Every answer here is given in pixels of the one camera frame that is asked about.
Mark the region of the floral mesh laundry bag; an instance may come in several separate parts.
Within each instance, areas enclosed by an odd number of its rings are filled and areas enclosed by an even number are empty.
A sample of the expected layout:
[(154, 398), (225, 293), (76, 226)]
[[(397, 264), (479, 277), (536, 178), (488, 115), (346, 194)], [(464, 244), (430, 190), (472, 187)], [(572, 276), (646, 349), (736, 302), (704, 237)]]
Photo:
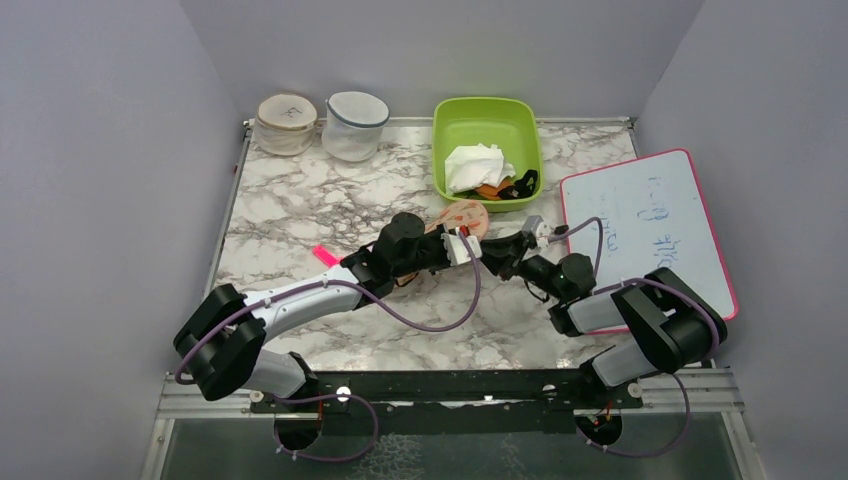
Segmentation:
[(480, 243), (488, 232), (489, 216), (479, 201), (461, 200), (445, 207), (429, 222), (424, 222), (419, 217), (411, 215), (409, 217), (409, 225), (409, 231), (404, 232), (404, 236), (397, 245), (395, 251), (396, 257), (393, 260), (392, 273), (395, 276), (394, 285), (397, 287), (405, 286), (422, 272), (436, 273), (430, 271), (419, 271), (416, 273), (397, 272), (397, 259), (399, 257), (401, 243), (404, 240), (414, 239), (436, 228), (445, 228), (451, 232), (459, 231), (462, 237), (474, 235), (479, 239)]

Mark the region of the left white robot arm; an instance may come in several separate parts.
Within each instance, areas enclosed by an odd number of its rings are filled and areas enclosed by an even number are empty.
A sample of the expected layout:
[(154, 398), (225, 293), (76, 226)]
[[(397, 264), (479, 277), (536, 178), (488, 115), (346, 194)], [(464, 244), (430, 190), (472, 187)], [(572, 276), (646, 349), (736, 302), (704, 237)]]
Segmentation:
[(396, 214), (377, 239), (324, 273), (275, 289), (247, 293), (233, 285), (213, 288), (173, 340), (180, 356), (180, 385), (196, 385), (215, 401), (240, 388), (276, 394), (290, 410), (313, 401), (308, 367), (294, 355), (272, 355), (264, 345), (290, 330), (328, 315), (384, 302), (401, 278), (470, 264), (478, 274), (478, 238), (464, 227), (426, 231), (417, 215)]

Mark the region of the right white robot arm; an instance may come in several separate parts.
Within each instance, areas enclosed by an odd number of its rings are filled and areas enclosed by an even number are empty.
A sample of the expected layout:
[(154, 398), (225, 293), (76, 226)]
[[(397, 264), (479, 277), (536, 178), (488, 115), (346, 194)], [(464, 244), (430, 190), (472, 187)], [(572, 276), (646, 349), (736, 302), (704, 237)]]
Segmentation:
[(622, 384), (707, 360), (726, 340), (723, 318), (671, 269), (599, 288), (588, 256), (572, 253), (553, 263), (528, 253), (537, 244), (528, 233), (484, 240), (481, 260), (503, 280), (521, 278), (549, 303), (559, 334), (579, 337), (624, 326), (632, 337), (579, 366), (577, 393), (585, 404), (600, 407)]

